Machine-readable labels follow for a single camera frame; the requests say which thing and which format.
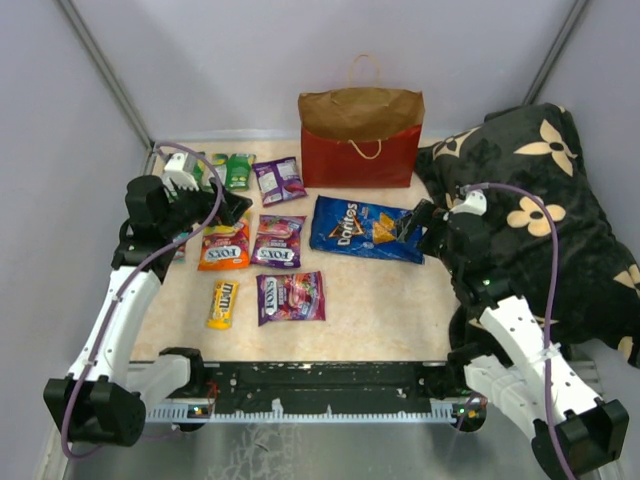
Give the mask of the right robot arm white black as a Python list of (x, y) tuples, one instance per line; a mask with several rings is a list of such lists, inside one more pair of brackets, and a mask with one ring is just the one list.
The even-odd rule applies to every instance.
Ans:
[(604, 401), (545, 338), (529, 304), (495, 262), (482, 219), (483, 194), (473, 192), (450, 211), (427, 200), (395, 223), (398, 241), (420, 232), (418, 249), (439, 259), (457, 299), (503, 351), (470, 344), (451, 352), (448, 387), (475, 392), (525, 435), (551, 479), (570, 479), (616, 461), (629, 415), (617, 400)]

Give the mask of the yellow chocolate candy packet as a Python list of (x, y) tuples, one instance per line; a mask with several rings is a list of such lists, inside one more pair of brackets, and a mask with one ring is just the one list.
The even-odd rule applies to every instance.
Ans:
[(236, 281), (220, 280), (215, 283), (212, 303), (206, 327), (214, 330), (228, 330), (233, 324), (233, 309), (239, 290)]

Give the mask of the orange candy bag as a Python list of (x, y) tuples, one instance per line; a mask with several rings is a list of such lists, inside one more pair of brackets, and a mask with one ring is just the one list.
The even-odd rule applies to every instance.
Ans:
[(199, 271), (225, 271), (247, 268), (250, 264), (250, 214), (245, 213), (232, 226), (209, 226), (203, 230)]

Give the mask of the red brown paper bag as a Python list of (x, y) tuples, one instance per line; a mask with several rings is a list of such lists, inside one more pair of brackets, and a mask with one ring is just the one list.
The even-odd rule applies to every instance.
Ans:
[(376, 84), (298, 96), (303, 182), (311, 188), (407, 188), (423, 93)]

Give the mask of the purple candy bag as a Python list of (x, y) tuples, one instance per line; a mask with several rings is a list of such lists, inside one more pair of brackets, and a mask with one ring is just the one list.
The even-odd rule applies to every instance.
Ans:
[(256, 277), (258, 326), (284, 321), (325, 321), (320, 271)]
[(305, 216), (261, 215), (250, 263), (277, 269), (301, 266)]
[(252, 169), (256, 175), (263, 207), (307, 196), (296, 158), (293, 156), (255, 163)]

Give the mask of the blue tortilla chips bag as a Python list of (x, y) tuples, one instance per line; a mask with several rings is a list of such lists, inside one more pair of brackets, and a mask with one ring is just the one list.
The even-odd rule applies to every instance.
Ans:
[(399, 242), (396, 222), (409, 213), (397, 207), (318, 196), (311, 224), (312, 250), (376, 260), (422, 264), (421, 232)]

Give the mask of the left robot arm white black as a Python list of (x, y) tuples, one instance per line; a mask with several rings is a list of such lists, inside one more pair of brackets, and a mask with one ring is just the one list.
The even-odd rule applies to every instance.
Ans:
[(132, 446), (149, 411), (174, 394), (194, 397), (206, 389), (208, 373), (197, 349), (168, 347), (134, 377), (128, 375), (130, 358), (179, 246), (210, 225), (235, 225), (252, 204), (218, 182), (208, 190), (167, 187), (154, 175), (128, 183), (128, 217), (119, 231), (103, 305), (66, 375), (49, 379), (43, 391), (68, 458), (78, 456), (74, 443)]

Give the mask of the colourful candy bag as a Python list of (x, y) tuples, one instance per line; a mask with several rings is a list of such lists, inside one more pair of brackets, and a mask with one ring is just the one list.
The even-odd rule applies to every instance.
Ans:
[(189, 232), (183, 232), (180, 233), (179, 235), (177, 235), (174, 239), (173, 242), (177, 244), (175, 253), (174, 253), (174, 257), (173, 257), (173, 262), (174, 263), (184, 263), (186, 261), (186, 247), (188, 245), (188, 238), (189, 238), (190, 233)]

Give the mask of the black floral pillow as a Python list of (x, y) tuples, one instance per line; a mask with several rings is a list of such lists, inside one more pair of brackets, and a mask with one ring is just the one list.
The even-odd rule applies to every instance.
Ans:
[(462, 187), (489, 184), (492, 256), (553, 342), (599, 340), (639, 365), (639, 265), (591, 189), (568, 110), (544, 103), (489, 114), (419, 149), (415, 171), (445, 209)]

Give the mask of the green yellow snack bag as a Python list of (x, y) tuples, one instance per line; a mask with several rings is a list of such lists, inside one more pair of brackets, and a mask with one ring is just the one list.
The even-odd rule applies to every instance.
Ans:
[(200, 187), (204, 187), (209, 177), (209, 169), (202, 161), (201, 156), (205, 156), (204, 152), (198, 152), (195, 155), (195, 166), (193, 167), (193, 177)]
[(252, 153), (214, 153), (211, 163), (215, 167), (225, 188), (232, 192), (249, 189), (249, 178), (256, 155)]

